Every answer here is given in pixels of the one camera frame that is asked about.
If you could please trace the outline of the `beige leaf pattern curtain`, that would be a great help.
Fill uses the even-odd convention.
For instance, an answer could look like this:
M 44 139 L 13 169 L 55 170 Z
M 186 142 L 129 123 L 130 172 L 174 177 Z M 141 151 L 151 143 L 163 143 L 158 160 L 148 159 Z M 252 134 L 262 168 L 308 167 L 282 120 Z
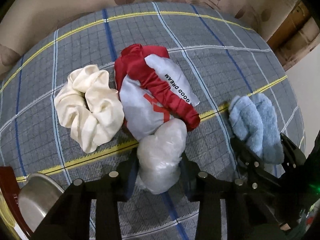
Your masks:
M 298 0 L 8 0 L 1 2 L 1 77 L 24 53 L 65 24 L 104 8 L 140 2 L 199 5 L 234 15 L 268 40 Z

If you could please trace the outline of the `cream satin scrunchie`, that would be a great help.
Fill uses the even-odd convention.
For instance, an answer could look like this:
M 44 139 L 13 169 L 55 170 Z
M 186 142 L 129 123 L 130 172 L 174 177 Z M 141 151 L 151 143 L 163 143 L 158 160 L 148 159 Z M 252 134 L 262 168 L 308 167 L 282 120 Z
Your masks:
M 61 126 L 85 153 L 113 139 L 124 122 L 118 91 L 109 87 L 110 75 L 90 64 L 71 72 L 54 99 Z

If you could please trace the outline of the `brown wooden furniture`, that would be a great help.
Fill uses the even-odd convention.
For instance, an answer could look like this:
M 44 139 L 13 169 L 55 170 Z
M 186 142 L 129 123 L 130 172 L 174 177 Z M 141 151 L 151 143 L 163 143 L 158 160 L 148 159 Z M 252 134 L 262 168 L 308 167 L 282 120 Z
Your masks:
M 319 26 L 302 1 L 297 2 L 267 44 L 285 71 L 319 45 Z

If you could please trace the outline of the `gold metal tray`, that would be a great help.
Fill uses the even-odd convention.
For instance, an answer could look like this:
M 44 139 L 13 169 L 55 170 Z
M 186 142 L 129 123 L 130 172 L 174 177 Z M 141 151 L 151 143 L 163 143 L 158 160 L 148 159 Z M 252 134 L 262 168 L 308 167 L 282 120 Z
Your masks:
M 7 203 L 9 211 L 17 222 L 27 239 L 31 239 L 33 232 L 26 224 L 18 205 L 18 194 L 20 187 L 16 181 L 16 177 L 12 167 L 1 166 L 1 193 Z

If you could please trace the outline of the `light blue fluffy towel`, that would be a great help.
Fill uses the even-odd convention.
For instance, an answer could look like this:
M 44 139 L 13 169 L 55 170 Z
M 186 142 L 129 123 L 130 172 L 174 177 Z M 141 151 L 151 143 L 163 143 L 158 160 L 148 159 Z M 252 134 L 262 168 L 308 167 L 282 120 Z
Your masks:
M 284 161 L 277 114 L 271 100 L 263 93 L 236 96 L 228 107 L 233 133 L 267 164 Z

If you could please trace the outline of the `stainless steel bowl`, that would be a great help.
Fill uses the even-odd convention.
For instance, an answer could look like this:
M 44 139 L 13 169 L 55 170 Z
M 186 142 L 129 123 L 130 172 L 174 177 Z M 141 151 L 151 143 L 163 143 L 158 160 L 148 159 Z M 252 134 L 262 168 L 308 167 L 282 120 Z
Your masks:
M 64 189 L 45 174 L 34 173 L 27 178 L 27 183 L 18 194 L 18 207 L 32 232 L 63 193 Z

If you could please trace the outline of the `white fluffy cloth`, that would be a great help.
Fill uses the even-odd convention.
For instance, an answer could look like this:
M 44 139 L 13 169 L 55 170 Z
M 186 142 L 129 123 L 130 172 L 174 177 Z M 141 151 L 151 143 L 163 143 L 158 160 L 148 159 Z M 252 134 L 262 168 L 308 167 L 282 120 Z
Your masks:
M 186 137 L 185 123 L 173 118 L 161 125 L 153 135 L 140 141 L 137 149 L 138 187 L 152 194 L 161 194 L 178 182 Z

